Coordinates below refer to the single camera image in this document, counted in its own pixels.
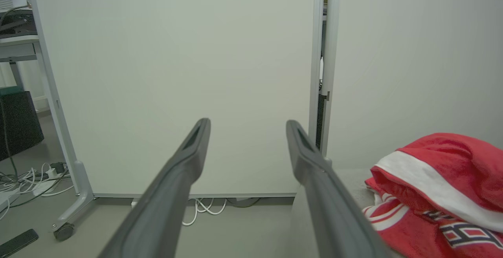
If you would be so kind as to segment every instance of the gray floor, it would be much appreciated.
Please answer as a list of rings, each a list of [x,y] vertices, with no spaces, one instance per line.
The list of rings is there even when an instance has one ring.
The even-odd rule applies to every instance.
[[[40,123],[45,140],[14,156],[20,173],[31,167],[40,170],[44,162],[64,161],[52,117],[43,117]],[[0,171],[12,173],[9,160],[0,162]],[[71,181],[66,179],[55,191],[71,184]],[[29,198],[31,195],[23,195],[16,203]],[[37,198],[26,205],[10,209],[0,221],[0,244],[33,228],[39,239],[12,257],[96,257],[131,210],[131,199],[101,198],[93,201],[93,204],[82,212],[83,215],[73,221],[76,224],[74,236],[64,242],[57,242],[47,230],[52,220],[61,215],[75,199],[74,190],[69,190],[54,197]],[[215,203],[221,205],[222,201],[218,199]],[[192,226],[182,227],[176,256],[282,257],[288,238],[292,202],[292,198],[263,199],[250,208],[227,206],[217,216],[199,214]],[[191,221],[193,215],[194,207],[188,207],[185,221]]]

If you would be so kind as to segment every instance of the caster wheel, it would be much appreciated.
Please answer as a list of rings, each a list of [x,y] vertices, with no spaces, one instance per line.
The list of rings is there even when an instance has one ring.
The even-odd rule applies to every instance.
[[[63,240],[68,240],[73,235],[74,224],[65,223],[57,231],[53,232],[54,237],[60,242]]]

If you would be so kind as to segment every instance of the smartphone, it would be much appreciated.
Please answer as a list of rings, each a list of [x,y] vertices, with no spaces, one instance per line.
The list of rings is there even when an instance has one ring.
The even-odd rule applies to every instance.
[[[9,257],[18,252],[23,247],[38,239],[38,235],[33,229],[14,237],[12,240],[0,245],[0,258]]]

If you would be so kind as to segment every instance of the red fabric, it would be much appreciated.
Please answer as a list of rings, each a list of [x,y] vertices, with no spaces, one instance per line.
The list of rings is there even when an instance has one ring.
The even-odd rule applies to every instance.
[[[479,206],[503,213],[503,151],[498,148],[463,135],[436,133],[398,151],[433,167]],[[371,171],[373,177],[365,182],[379,197],[376,206],[363,212],[393,249],[409,258],[503,257],[503,234],[456,218],[378,166]]]

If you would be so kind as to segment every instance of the whiteboard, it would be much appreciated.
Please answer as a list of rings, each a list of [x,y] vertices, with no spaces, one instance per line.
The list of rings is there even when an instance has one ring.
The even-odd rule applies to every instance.
[[[313,0],[36,0],[77,159],[139,195],[211,119],[191,195],[293,195],[285,122],[309,122]]]
[[[370,168],[422,136],[503,148],[501,0],[341,0],[327,157]]]

